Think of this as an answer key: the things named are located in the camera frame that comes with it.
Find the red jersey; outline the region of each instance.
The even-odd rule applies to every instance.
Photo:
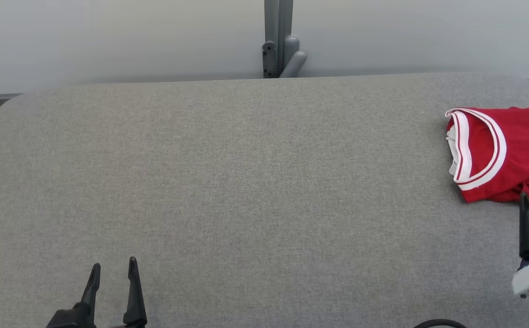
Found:
[[[454,108],[445,115],[450,172],[468,203],[529,195],[529,108]]]

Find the clothing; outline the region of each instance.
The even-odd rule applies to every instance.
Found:
[[[449,172],[467,202],[529,195],[529,108],[454,108],[446,116]]]

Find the white wall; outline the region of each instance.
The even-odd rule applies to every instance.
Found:
[[[262,0],[0,0],[0,93],[262,77]]]
[[[529,79],[529,0],[295,0],[300,76],[485,70]]]
[[[294,0],[301,76],[529,78],[529,0]],[[262,77],[264,0],[0,0],[0,93]]]

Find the black cable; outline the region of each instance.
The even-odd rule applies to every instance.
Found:
[[[456,321],[447,320],[447,319],[428,320],[428,321],[425,321],[419,324],[418,326],[414,328],[431,328],[431,327],[436,327],[436,326],[448,326],[452,328],[467,328]]]

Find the gray fabric surface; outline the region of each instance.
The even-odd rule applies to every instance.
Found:
[[[515,204],[465,204],[444,112],[529,106],[481,73],[69,87],[0,108],[0,328],[44,327],[129,256],[148,327],[529,327]]]

